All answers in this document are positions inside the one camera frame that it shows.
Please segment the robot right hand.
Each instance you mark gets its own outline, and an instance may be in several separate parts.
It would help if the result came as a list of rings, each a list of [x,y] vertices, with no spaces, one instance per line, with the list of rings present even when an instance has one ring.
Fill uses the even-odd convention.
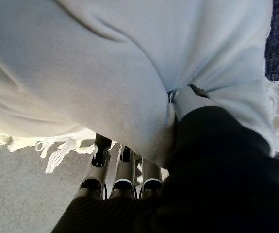
[[[175,146],[151,197],[76,197],[55,233],[279,233],[279,160],[190,85],[171,94]]]

